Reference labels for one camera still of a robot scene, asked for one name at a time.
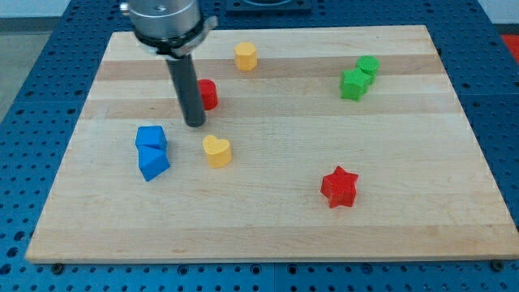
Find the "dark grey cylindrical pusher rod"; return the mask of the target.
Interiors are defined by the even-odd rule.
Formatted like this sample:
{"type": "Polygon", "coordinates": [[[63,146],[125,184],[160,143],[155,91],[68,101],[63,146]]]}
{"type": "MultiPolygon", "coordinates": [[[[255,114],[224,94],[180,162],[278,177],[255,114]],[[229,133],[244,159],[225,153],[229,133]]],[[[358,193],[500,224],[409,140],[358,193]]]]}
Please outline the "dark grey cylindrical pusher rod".
{"type": "Polygon", "coordinates": [[[203,126],[206,115],[192,57],[167,59],[166,64],[185,123],[189,127],[203,126]]]}

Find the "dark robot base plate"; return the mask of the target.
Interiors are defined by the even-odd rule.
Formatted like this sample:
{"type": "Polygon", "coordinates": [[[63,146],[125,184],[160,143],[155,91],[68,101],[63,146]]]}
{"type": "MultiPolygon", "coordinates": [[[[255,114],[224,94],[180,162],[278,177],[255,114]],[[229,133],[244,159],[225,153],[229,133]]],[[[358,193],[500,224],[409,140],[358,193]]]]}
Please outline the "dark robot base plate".
{"type": "Polygon", "coordinates": [[[246,13],[311,12],[312,0],[226,0],[227,15],[246,13]]]}

